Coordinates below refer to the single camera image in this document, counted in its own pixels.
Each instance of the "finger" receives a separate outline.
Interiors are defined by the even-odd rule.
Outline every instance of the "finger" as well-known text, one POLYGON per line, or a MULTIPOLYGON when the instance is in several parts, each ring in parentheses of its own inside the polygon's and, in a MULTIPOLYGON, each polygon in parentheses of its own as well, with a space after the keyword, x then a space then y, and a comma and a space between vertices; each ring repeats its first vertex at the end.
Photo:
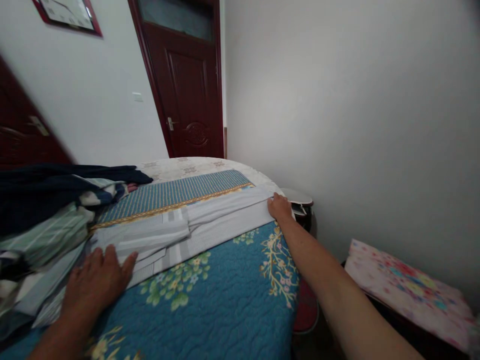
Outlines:
POLYGON ((90 273, 95 273, 102 267, 104 263, 104 254, 102 249, 97 247, 91 256, 91 263, 90 263, 90 273))
POLYGON ((134 271, 135 267, 135 261, 137 261, 137 257, 139 256, 138 252, 132 252, 125 260, 123 263, 123 266, 121 267, 121 273, 123 275, 123 278, 125 282, 128 284, 130 281, 130 278, 132 277, 132 273, 134 271))
POLYGON ((92 264, 92 253, 89 253, 85 260, 83 261, 83 266, 81 267, 80 275, 88 274, 90 271, 90 266, 92 264))
POLYGON ((119 265, 119 259, 117 258, 117 252, 115 251, 115 246, 112 244, 108 245, 105 250, 105 259, 103 263, 108 266, 117 266, 119 265))
POLYGON ((76 283, 80 277, 80 268, 79 267, 74 267, 73 270, 70 273, 70 277, 68 278, 68 283, 73 284, 76 283))

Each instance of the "blue striped fabric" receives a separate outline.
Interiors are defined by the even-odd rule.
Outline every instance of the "blue striped fabric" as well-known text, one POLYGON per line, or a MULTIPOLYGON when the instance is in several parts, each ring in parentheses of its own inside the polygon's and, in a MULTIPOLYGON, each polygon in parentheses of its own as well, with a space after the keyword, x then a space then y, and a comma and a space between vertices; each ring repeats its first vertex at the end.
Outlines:
POLYGON ((97 226, 94 227, 248 185, 251 185, 250 181, 238 170, 225 170, 141 186, 118 203, 106 206, 98 215, 97 226))

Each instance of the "dark blue garment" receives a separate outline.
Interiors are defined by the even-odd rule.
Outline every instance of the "dark blue garment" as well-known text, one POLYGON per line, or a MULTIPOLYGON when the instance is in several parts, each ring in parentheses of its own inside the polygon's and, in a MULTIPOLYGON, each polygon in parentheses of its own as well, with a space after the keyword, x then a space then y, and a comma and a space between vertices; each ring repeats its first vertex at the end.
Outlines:
POLYGON ((148 184, 153 179, 136 166, 36 164, 0 171, 0 236, 21 233, 53 216, 88 190, 82 178, 148 184))

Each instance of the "wall clock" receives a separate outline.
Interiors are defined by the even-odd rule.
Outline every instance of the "wall clock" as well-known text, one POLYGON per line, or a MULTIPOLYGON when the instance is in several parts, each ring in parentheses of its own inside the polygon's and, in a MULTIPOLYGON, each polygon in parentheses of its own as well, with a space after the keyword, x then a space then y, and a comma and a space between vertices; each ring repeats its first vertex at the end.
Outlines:
POLYGON ((102 36, 90 0, 32 1, 45 23, 102 36))

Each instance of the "gold trim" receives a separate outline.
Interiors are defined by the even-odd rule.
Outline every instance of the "gold trim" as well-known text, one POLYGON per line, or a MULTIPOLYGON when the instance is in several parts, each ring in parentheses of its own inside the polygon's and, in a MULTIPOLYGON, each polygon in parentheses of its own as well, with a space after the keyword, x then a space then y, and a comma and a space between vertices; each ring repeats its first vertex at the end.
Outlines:
POLYGON ((108 228, 112 225, 117 225, 117 224, 131 223, 131 222, 134 222, 134 221, 136 221, 138 219, 141 219, 141 218, 148 218, 148 217, 159 215, 159 214, 162 214, 162 213, 166 213, 166 212, 169 212, 169 211, 172 211, 172 210, 180 209, 180 208, 182 208, 182 207, 184 207, 188 204, 195 203, 197 201, 216 198, 220 195, 225 195, 225 194, 228 194, 228 193, 232 193, 232 192, 234 192, 238 189, 241 189, 241 188, 244 188, 244 187, 247 187, 247 186, 254 186, 254 185, 251 182, 246 182, 244 184, 234 186, 234 187, 229 188, 227 190, 217 191, 217 192, 214 192, 212 194, 203 195, 203 196, 196 197, 196 198, 193 198, 193 199, 190 199, 190 200, 185 200, 185 201, 182 201, 182 202, 179 202, 179 203, 176 203, 176 204, 167 205, 167 206, 164 206, 164 207, 159 207, 159 208, 149 210, 149 211, 139 212, 139 213, 136 213, 134 215, 130 215, 130 216, 127 216, 127 217, 122 217, 122 218, 107 221, 107 222, 102 222, 102 223, 93 225, 89 229, 90 234, 92 234, 97 229, 108 228))

